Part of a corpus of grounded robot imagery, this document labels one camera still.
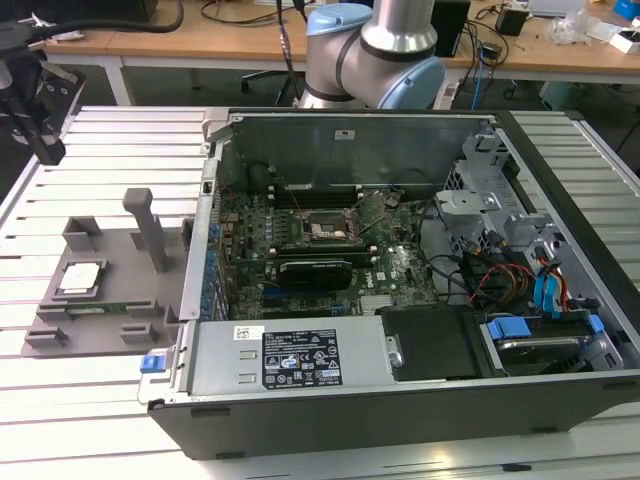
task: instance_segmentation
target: motherboard chip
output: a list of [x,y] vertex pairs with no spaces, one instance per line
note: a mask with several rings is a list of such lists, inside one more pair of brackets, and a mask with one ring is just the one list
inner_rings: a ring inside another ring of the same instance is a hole
[[309,212],[302,215],[305,240],[311,244],[327,241],[360,243],[350,210]]

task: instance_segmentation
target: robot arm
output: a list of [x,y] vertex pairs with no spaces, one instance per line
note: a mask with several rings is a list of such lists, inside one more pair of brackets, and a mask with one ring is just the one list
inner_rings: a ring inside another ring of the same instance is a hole
[[433,0],[317,8],[307,30],[302,108],[426,108],[444,80]]

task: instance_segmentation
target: blue latch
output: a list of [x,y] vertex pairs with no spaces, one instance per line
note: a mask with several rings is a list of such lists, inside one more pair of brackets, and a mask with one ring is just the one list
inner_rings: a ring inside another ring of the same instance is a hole
[[487,327],[493,340],[505,338],[530,337],[531,330],[524,317],[498,317],[491,320]]
[[166,370],[166,355],[145,355],[140,363],[140,373],[162,373]]
[[593,328],[594,333],[604,332],[604,324],[598,315],[589,315],[587,320],[591,328]]
[[547,281],[547,289],[544,292],[544,298],[542,299],[542,310],[545,313],[551,315],[551,318],[559,318],[560,312],[556,311],[554,305],[554,299],[556,295],[556,288],[558,287],[558,279],[554,276],[550,276]]

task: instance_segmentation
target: blue plastic clip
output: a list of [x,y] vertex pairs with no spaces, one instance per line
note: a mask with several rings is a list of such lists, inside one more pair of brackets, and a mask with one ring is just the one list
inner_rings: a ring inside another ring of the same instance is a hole
[[505,338],[530,337],[531,330],[524,317],[498,317],[487,324],[493,340]]
[[209,225],[209,239],[217,240],[220,236],[220,227],[217,223]]
[[140,363],[140,373],[162,373],[166,363],[166,355],[145,355]]
[[593,328],[594,333],[604,332],[604,324],[598,315],[589,315],[587,320],[591,328]]

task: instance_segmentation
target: wooden desk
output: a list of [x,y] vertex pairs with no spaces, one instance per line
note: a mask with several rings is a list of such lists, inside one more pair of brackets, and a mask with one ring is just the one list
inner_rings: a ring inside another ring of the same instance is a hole
[[[272,7],[245,3],[227,3],[219,15],[228,20],[240,20],[273,11]],[[149,33],[95,33],[87,40],[49,46],[47,52],[57,63],[92,64],[103,66],[109,77],[118,105],[131,105],[132,97],[122,74],[124,66],[173,68],[222,68],[241,70],[285,70],[280,50],[278,28],[239,28],[221,25],[200,15],[202,1],[185,1],[185,20],[176,32],[157,35]],[[482,7],[491,1],[474,0],[469,18],[475,18]],[[605,21],[629,25],[612,12],[613,0],[589,7],[594,15]],[[173,0],[161,0],[155,21],[171,22],[175,15]],[[305,25],[295,11],[285,13],[294,66],[305,69]],[[484,19],[495,24],[496,15]],[[591,45],[552,45],[545,31],[548,20],[533,18],[527,21],[518,37],[507,37],[510,45],[506,62],[495,72],[495,78],[544,81],[577,81],[586,83],[640,83],[640,55],[623,55],[607,44],[594,41]],[[501,44],[489,30],[480,27],[482,40]],[[454,58],[444,59],[447,78],[439,99],[447,87],[458,82],[471,65],[471,46],[463,36]]]
[[[478,10],[483,6],[495,2],[474,1],[471,5],[469,18],[473,19]],[[603,21],[615,23],[621,26],[630,26],[630,22],[613,13],[611,1],[591,4],[589,9],[592,15]],[[483,23],[495,27],[497,15],[488,15]],[[509,42],[509,56],[499,70],[527,70],[537,72],[570,72],[570,73],[604,73],[622,75],[640,75],[640,55],[624,55],[609,44],[593,40],[590,45],[553,45],[547,38],[549,20],[542,18],[529,19],[518,37],[505,37]],[[502,41],[488,29],[479,27],[481,40],[493,42],[502,46]],[[468,67],[467,61],[471,55],[471,42],[465,35],[458,50],[456,61],[460,65],[451,66]]]
[[[169,23],[175,18],[173,2],[161,2],[156,22]],[[185,17],[177,31],[154,35],[149,33],[116,33],[107,46],[110,55],[217,58],[233,60],[275,60],[282,62],[280,36],[277,25],[240,28],[222,25],[200,15],[202,2],[185,2]],[[226,20],[255,18],[272,12],[273,7],[242,3],[227,3],[220,7],[219,16]],[[208,13],[214,15],[216,7]],[[284,13],[287,33],[295,61],[304,62],[307,56],[306,26],[293,10]]]

